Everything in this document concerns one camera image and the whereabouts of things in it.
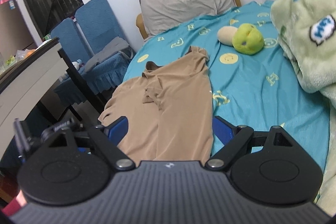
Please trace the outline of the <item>tan t-shirt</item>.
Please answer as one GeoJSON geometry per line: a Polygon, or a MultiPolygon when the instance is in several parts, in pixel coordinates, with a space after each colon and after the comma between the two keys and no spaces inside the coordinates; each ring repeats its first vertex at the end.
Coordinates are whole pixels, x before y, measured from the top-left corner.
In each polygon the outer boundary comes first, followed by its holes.
{"type": "Polygon", "coordinates": [[[146,63],[142,75],[123,82],[99,116],[104,126],[121,116],[128,131],[118,148],[136,164],[144,160],[205,163],[213,146],[213,102],[209,57],[204,48],[159,67],[146,63]]]}

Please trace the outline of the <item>blue folding chair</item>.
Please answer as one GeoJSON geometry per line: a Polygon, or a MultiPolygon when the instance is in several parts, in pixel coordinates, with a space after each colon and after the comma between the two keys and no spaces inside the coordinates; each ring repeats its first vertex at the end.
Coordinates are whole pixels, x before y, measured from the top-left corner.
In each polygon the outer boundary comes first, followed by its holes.
{"type": "Polygon", "coordinates": [[[91,71],[84,72],[87,61],[115,37],[119,36],[127,42],[107,0],[90,0],[75,12],[73,19],[67,18],[59,23],[51,31],[51,36],[58,38],[71,62],[78,59],[83,62],[77,72],[100,100],[105,99],[104,92],[114,90],[122,83],[127,67],[135,55],[129,45],[127,50],[116,53],[91,71]]]}

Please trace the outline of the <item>teal patterned bed sheet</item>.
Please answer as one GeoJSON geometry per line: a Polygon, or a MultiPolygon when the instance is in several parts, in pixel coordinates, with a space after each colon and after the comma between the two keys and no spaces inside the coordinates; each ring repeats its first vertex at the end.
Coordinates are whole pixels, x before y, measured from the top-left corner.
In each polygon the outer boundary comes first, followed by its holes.
{"type": "Polygon", "coordinates": [[[282,126],[324,168],[329,152],[329,102],[320,93],[309,94],[301,88],[277,42],[271,6],[271,1],[253,1],[220,16],[196,17],[149,38],[124,78],[140,76],[148,61],[166,65],[190,46],[204,48],[209,55],[214,115],[258,131],[282,126]],[[264,37],[263,49],[253,56],[238,53],[217,38],[221,27],[243,23],[253,24],[264,37]]]}

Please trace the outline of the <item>white black desk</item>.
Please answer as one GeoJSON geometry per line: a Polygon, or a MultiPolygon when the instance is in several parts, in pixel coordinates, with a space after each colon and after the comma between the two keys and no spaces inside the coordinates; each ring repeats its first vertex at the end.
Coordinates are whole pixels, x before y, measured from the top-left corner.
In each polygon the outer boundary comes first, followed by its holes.
{"type": "Polygon", "coordinates": [[[50,87],[70,67],[58,38],[38,48],[1,77],[1,155],[14,137],[13,122],[26,119],[50,87]]]}

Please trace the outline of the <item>small white plush toy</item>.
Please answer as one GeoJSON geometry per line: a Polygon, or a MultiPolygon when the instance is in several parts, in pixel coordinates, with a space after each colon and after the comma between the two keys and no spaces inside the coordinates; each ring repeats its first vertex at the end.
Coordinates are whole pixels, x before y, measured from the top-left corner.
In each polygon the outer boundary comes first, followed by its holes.
{"type": "MultiPolygon", "coordinates": [[[[72,65],[73,65],[73,66],[75,67],[75,69],[78,71],[78,70],[80,69],[82,63],[83,63],[83,62],[82,62],[80,59],[78,59],[77,61],[73,61],[73,62],[72,62],[72,65]]],[[[64,77],[63,77],[63,79],[65,80],[65,79],[67,79],[68,77],[69,77],[68,73],[65,72],[65,73],[64,73],[64,77]]]]}

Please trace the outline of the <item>grey cloth on chair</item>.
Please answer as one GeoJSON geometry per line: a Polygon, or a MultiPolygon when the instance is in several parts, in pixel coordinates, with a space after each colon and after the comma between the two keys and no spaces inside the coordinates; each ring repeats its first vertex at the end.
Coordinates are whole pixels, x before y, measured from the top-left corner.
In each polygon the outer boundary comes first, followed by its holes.
{"type": "Polygon", "coordinates": [[[101,64],[106,59],[109,59],[116,53],[122,50],[127,50],[129,44],[119,36],[115,37],[111,42],[109,42],[100,52],[96,53],[91,59],[89,59],[84,66],[84,72],[91,71],[95,66],[101,64]]]}

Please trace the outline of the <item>green cream plush toy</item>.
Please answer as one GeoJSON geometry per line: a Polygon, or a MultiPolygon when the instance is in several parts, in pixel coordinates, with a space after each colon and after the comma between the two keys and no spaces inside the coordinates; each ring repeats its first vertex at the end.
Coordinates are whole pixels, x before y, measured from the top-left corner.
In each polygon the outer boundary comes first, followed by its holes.
{"type": "Polygon", "coordinates": [[[264,37],[255,25],[243,23],[238,28],[224,26],[217,32],[218,41],[245,55],[255,55],[264,47],[264,37]]]}

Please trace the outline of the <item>green fleece blanket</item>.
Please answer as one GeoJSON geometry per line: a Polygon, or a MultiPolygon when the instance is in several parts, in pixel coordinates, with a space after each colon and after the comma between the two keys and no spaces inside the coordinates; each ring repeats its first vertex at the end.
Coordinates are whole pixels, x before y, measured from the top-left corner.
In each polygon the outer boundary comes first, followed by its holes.
{"type": "Polygon", "coordinates": [[[275,0],[270,18],[284,56],[307,93],[330,103],[330,138],[317,205],[335,215],[335,0],[275,0]]]}

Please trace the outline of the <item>grey pillow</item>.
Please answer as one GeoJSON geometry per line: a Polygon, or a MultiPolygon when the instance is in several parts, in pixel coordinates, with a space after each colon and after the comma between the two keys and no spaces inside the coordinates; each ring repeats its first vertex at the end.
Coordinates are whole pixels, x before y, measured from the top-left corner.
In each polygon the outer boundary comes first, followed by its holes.
{"type": "Polygon", "coordinates": [[[197,16],[221,15],[236,7],[234,0],[139,0],[139,4],[149,37],[197,16]]]}

